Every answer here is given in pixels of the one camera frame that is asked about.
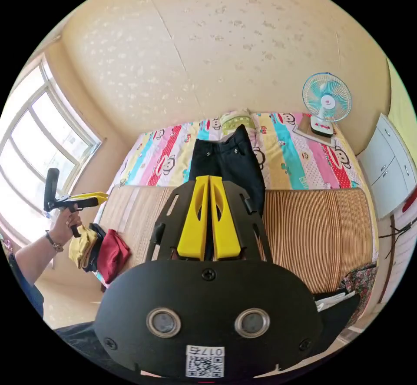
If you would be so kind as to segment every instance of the pillow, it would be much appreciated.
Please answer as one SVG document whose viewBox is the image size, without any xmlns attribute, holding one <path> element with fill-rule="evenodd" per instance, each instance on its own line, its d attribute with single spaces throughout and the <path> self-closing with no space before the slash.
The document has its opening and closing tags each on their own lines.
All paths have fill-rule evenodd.
<svg viewBox="0 0 417 385">
<path fill-rule="evenodd" d="M 257 146 L 255 123 L 249 110 L 235 110 L 230 113 L 223 114 L 220 117 L 220 124 L 224 135 L 230 135 L 243 124 L 248 132 L 252 147 Z"/>
</svg>

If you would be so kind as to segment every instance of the colorful striped bedsheet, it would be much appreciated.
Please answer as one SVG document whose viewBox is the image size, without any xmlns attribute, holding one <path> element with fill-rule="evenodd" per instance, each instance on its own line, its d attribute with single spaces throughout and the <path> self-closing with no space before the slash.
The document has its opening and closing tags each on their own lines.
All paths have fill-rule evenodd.
<svg viewBox="0 0 417 385">
<path fill-rule="evenodd" d="M 247 129 L 258 158 L 266 189 L 364 190 L 373 223 L 373 262 L 378 258 L 376 218 L 359 163 L 337 126 L 335 147 L 293 132 L 303 113 L 254 113 L 255 130 Z M 114 186 L 179 186 L 188 181 L 196 139 L 224 137 L 218 119 L 186 123 L 141 134 L 128 153 Z"/>
</svg>

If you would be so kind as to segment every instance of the fan base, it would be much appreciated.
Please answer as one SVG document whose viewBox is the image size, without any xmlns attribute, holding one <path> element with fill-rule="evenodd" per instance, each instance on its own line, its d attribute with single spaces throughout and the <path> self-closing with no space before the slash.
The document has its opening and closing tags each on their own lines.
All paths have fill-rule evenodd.
<svg viewBox="0 0 417 385">
<path fill-rule="evenodd" d="M 311 116 L 310 120 L 311 131 L 315 134 L 324 137 L 333 136 L 333 125 L 325 120 L 321 120 L 318 117 Z"/>
</svg>

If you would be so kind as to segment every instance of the wristwatch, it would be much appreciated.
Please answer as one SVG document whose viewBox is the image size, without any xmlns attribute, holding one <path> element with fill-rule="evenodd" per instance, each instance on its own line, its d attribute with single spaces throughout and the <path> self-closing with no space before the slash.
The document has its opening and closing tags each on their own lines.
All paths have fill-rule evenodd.
<svg viewBox="0 0 417 385">
<path fill-rule="evenodd" d="M 45 237 L 49 240 L 49 243 L 52 245 L 52 247 L 55 249 L 55 251 L 56 251 L 57 253 L 62 252 L 62 251 L 64 250 L 64 248 L 63 248 L 60 244 L 55 243 L 55 242 L 52 240 L 51 236 L 50 236 L 50 235 L 49 235 L 49 233 L 48 233 L 48 230 L 46 230 Z"/>
</svg>

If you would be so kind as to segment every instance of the bed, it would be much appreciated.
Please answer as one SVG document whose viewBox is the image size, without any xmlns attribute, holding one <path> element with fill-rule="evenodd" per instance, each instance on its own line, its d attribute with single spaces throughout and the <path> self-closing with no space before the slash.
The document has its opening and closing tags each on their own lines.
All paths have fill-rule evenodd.
<svg viewBox="0 0 417 385">
<path fill-rule="evenodd" d="M 255 113 L 251 117 L 253 125 L 247 131 L 267 189 L 264 223 L 275 263 L 294 271 L 312 292 L 319 293 L 337 287 L 350 270 L 376 262 L 378 239 L 371 195 L 340 129 L 334 126 L 335 146 L 329 147 L 293 132 L 302 113 Z M 103 228 L 117 230 L 134 248 L 127 268 L 144 261 L 155 218 L 172 189 L 188 181 L 196 139 L 220 140 L 224 135 L 220 119 L 214 118 L 139 136 L 95 219 Z M 300 196 L 305 190 L 308 195 Z M 283 209 L 292 215 L 291 220 Z M 327 219 L 321 218 L 326 212 Z M 299 240 L 310 239 L 315 230 L 327 230 L 330 240 L 313 242 L 309 251 L 301 247 L 299 255 L 292 254 L 294 233 Z M 308 273 L 314 256 L 318 257 L 317 270 Z M 328 260 L 331 268 L 326 277 L 320 259 Z M 96 276 L 105 284 L 99 273 Z"/>
</svg>

